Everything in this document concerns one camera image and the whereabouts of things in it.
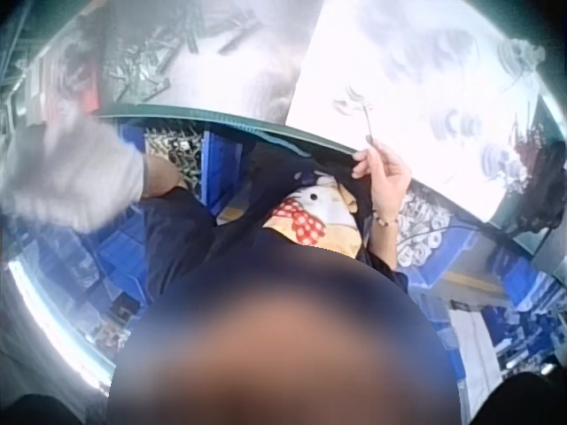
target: blue storage bin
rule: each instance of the blue storage bin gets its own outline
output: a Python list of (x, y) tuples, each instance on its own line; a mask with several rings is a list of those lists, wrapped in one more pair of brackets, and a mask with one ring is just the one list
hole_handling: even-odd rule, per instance
[[(464, 226), (456, 219), (451, 219), (450, 226)], [(431, 288), (449, 267), (459, 258), (463, 251), (470, 251), (478, 239), (474, 229), (448, 228), (443, 234), (441, 246), (433, 250), (427, 262), (421, 267), (401, 267), (400, 271), (408, 276), (410, 284)]]
[(126, 143), (133, 144), (139, 151), (145, 153), (145, 128), (120, 124), (118, 134)]
[(201, 203), (215, 217), (237, 193), (242, 157), (242, 144), (210, 131), (205, 132), (201, 157)]
[(136, 233), (140, 229), (144, 231), (144, 220), (138, 214), (101, 244), (98, 257), (108, 279), (114, 286), (129, 294), (142, 305), (146, 305), (144, 286), (147, 271), (144, 241), (140, 240), (140, 235)]

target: metal part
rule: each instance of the metal part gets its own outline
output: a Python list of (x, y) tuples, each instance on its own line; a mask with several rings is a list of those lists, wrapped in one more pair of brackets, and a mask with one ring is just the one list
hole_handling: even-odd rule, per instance
[(410, 189), (400, 210), (399, 265), (423, 266), (433, 251), (441, 246), (443, 233), (450, 221), (451, 213), (438, 204), (433, 192), (422, 187)]
[(203, 135), (193, 126), (181, 130), (146, 128), (145, 141), (150, 155), (171, 161), (183, 180), (200, 196)]

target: wire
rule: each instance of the wire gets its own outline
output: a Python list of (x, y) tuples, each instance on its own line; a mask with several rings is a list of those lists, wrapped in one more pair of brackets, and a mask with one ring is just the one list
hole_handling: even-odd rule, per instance
[(401, 242), (398, 243), (398, 246), (402, 245), (403, 243), (407, 242), (407, 241), (411, 241), (412, 239), (419, 237), (419, 236), (427, 236), (430, 235), (432, 233), (437, 233), (437, 232), (442, 232), (444, 230), (449, 230), (450, 228), (463, 228), (465, 230), (470, 230), (473, 232), (482, 232), (484, 229), (483, 228), (472, 228), (472, 227), (467, 227), (467, 226), (460, 226), (460, 225), (453, 225), (453, 226), (446, 226), (444, 228), (437, 228), (435, 230), (429, 230), (427, 232), (422, 232), (422, 233), (416, 233), (415, 235), (412, 235), (410, 237), (407, 237), (406, 239), (403, 239)]

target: person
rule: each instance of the person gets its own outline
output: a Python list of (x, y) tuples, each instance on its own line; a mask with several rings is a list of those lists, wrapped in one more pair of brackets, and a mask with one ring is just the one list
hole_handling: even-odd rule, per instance
[(109, 423), (458, 420), (445, 350), (396, 271), (410, 170), (373, 139), (353, 159), (282, 153), (252, 176), (244, 215), (217, 226), (148, 158), (152, 306), (116, 359)]
[[(244, 215), (223, 226), (216, 225), (184, 186), (175, 166), (149, 157), (141, 203), (149, 301), (207, 260), (278, 243), (314, 246), (358, 259), (405, 290), (406, 276), (395, 272), (396, 248), (398, 215), (411, 172), (390, 148), (368, 141), (366, 150), (353, 155), (356, 165), (351, 173), (283, 152), (283, 160), (254, 176)], [(360, 184), (368, 178), (369, 192), (368, 185)]]

